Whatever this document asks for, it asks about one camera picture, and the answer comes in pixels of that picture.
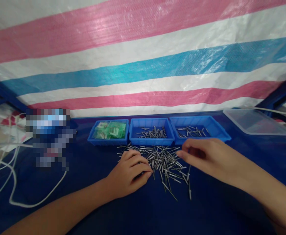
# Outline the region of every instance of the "plastic sheet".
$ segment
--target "plastic sheet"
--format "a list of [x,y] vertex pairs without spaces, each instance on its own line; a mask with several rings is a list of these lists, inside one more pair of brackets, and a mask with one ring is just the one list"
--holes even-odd
[[0,85],[31,108],[212,111],[284,80],[286,0],[0,0]]

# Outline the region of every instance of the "left hand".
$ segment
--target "left hand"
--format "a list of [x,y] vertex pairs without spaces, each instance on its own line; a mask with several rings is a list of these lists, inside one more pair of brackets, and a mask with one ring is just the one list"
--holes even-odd
[[148,160],[139,151],[125,151],[115,168],[105,178],[108,189],[114,199],[127,196],[146,184],[153,173]]

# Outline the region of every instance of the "blue stripe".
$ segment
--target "blue stripe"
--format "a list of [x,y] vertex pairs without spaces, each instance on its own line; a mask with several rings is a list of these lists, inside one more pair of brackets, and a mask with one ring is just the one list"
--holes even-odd
[[250,72],[286,63],[286,38],[236,43],[156,59],[76,72],[39,74],[0,82],[16,96],[63,88],[98,87],[154,78],[216,72]]

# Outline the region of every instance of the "blue plastic bin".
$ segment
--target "blue plastic bin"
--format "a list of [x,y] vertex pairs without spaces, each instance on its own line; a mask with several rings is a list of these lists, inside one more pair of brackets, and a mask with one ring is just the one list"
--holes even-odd
[[[124,139],[109,139],[109,140],[105,140],[105,139],[94,139],[92,138],[95,130],[95,127],[97,127],[97,125],[100,122],[123,122],[126,123],[126,136]],[[129,120],[128,119],[120,119],[120,120],[102,120],[102,121],[97,121],[94,126],[92,127],[92,130],[90,132],[90,135],[88,136],[87,141],[90,142],[93,145],[127,145],[128,142],[128,133],[129,133]]]
[[[212,117],[212,116],[194,116],[194,117],[170,117],[170,123],[175,135],[176,145],[182,145],[186,139],[211,139],[218,138],[222,141],[231,140],[231,137],[225,131],[225,129]],[[177,128],[184,128],[186,126],[196,127],[198,129],[204,128],[206,135],[203,137],[179,137]],[[182,135],[187,136],[186,131],[179,130]]]
[[[139,127],[150,127],[151,130],[154,128],[161,129],[165,128],[167,135],[166,139],[152,139],[152,138],[138,138],[141,133],[145,131]],[[167,118],[133,118],[130,122],[130,141],[133,145],[157,145],[157,146],[170,146],[174,141],[174,135],[172,127]]]

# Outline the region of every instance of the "table surface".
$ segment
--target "table surface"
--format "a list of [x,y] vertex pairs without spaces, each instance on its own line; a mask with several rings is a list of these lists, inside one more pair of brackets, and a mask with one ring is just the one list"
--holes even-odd
[[[160,118],[172,116],[211,115],[232,137],[229,146],[254,161],[286,185],[286,136],[247,135],[221,111],[186,114],[113,117],[113,119]],[[74,119],[77,141],[65,155],[69,172],[51,196],[36,208],[26,209],[8,202],[13,180],[0,193],[0,233],[38,208],[82,189],[106,177],[118,161],[120,149],[95,147],[87,142],[97,120],[111,117]],[[12,154],[5,159],[9,161]],[[35,204],[53,189],[63,175],[55,165],[47,171],[36,167],[36,154],[31,148],[21,148],[16,163],[17,188],[14,201]],[[0,171],[0,188],[9,170]],[[192,201],[188,186],[171,184],[178,202],[165,193],[159,174],[137,192],[114,200],[83,219],[69,234],[275,234],[261,205],[245,192],[226,185],[196,168],[190,172]]]

